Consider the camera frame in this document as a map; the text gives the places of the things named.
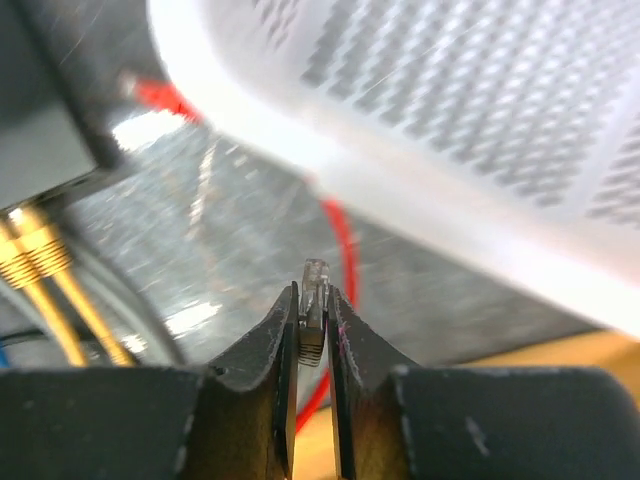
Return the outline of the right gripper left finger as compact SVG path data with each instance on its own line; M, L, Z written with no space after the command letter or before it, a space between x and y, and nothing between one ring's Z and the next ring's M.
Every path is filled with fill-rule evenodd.
M5 479L288 479L298 288L203 365L1 374Z

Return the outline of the black network switch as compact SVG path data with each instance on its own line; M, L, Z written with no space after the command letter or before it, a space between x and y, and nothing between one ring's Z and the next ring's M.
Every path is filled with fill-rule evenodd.
M117 168L117 145L91 131L35 26L1 3L1 209L89 191Z

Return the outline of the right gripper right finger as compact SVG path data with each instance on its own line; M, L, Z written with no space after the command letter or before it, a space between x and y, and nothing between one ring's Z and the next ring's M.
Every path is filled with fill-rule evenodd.
M586 367L422 367L337 289L327 344L341 479L635 479L639 412Z

